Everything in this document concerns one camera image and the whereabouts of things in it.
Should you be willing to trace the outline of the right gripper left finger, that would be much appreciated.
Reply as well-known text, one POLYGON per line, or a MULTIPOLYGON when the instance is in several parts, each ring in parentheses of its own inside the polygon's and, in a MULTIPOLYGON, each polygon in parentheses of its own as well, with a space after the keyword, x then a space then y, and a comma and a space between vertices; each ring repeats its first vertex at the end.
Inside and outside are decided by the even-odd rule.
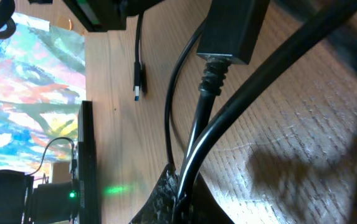
POLYGON ((167 164, 150 197, 140 211, 131 219, 130 223, 171 223, 177 188, 178 176, 176 175, 176 169, 174 165, 167 164))

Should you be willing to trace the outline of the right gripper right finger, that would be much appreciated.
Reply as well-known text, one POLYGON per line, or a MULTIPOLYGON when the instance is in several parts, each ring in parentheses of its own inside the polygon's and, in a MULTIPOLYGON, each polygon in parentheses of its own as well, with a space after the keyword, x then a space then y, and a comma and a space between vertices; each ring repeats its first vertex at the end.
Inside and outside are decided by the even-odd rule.
POLYGON ((209 190, 204 178, 198 174, 193 186, 191 200, 191 223, 194 224, 233 224, 234 222, 220 207, 209 190))

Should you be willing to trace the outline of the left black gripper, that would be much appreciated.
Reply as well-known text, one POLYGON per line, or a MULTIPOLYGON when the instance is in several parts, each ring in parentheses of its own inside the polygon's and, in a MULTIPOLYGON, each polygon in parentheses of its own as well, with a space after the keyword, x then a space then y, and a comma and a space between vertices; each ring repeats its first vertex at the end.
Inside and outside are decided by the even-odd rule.
POLYGON ((64 0, 88 32, 125 30, 126 19, 135 17, 163 0, 64 0))

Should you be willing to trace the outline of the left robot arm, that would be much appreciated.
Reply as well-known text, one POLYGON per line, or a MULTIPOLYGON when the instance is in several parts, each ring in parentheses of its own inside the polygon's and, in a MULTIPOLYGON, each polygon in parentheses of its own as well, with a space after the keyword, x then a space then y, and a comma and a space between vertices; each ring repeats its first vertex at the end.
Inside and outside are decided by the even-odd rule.
POLYGON ((102 197, 138 188, 98 183, 83 37, 0 2, 0 223, 99 223, 102 197))

